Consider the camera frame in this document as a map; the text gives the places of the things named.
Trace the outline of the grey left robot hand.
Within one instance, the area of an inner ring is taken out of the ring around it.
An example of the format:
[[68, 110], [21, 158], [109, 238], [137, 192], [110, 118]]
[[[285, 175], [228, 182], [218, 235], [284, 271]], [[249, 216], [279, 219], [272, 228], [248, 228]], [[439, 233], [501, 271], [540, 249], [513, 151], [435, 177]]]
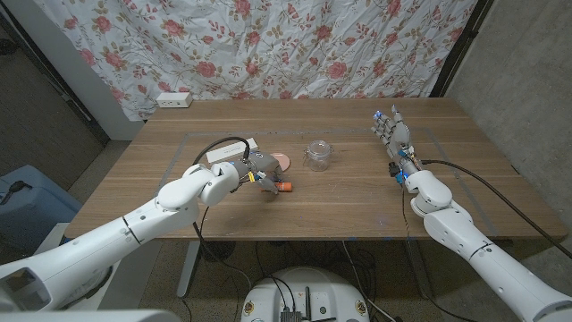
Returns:
[[236, 161], [233, 166], [241, 182], [255, 182], [263, 191], [277, 194], [276, 183], [282, 180], [282, 168], [279, 161], [263, 152], [252, 152], [247, 159]]

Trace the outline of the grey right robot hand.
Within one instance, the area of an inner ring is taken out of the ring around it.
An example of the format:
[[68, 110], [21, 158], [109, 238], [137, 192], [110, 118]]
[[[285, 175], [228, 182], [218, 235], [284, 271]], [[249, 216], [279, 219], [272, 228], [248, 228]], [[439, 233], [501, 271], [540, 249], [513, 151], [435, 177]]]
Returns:
[[385, 146], [392, 161], [390, 174], [401, 175], [404, 179], [421, 170], [415, 150], [411, 143], [410, 131], [405, 124], [401, 113], [395, 106], [391, 107], [392, 115], [381, 111], [374, 114], [374, 126], [371, 128], [374, 135]]

